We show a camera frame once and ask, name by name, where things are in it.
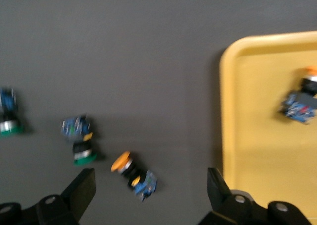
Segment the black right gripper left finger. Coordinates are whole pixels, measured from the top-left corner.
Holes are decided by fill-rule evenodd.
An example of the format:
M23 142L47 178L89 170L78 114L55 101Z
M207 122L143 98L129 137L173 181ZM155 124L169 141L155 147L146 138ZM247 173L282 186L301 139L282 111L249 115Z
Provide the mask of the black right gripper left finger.
M95 193L95 170L85 168L60 195L46 196L37 203L39 225L79 225Z

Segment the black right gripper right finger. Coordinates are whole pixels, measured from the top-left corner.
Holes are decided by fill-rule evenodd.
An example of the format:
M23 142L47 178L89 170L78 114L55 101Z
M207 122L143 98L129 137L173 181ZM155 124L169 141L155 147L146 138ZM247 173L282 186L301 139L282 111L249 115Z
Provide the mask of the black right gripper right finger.
M198 225L270 225L267 209L245 192L233 193L217 168L208 168L207 194L211 211Z

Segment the yellow mushroom push button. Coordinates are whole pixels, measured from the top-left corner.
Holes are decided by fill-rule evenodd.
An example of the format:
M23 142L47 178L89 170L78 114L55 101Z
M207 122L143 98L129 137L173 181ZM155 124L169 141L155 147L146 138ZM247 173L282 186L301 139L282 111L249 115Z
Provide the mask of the yellow mushroom push button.
M308 66L305 71L299 89L288 93L279 110L302 124L308 124L317 114L317 66Z
M157 178L131 156L130 151L123 152L112 164L111 172L117 172L124 177L128 188L143 202L156 190Z

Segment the yellow plastic tray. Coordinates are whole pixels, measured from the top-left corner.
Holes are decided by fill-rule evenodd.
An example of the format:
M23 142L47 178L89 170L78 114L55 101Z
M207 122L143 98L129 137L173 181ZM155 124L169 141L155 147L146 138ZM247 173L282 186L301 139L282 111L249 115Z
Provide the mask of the yellow plastic tray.
M308 66L317 31L250 36L220 60L223 174L261 206L286 201L317 225L317 117L305 125L279 112Z

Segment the green mushroom push button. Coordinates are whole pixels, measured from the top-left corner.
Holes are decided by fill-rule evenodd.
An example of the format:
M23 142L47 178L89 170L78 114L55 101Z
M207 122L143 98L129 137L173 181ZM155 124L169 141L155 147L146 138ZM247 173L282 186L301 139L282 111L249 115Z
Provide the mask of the green mushroom push button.
M66 118L61 125L61 134L72 145L73 163L76 166L105 158L96 144L96 135L86 115Z
M0 88L0 137L22 133L23 124L18 117L16 95L12 88Z

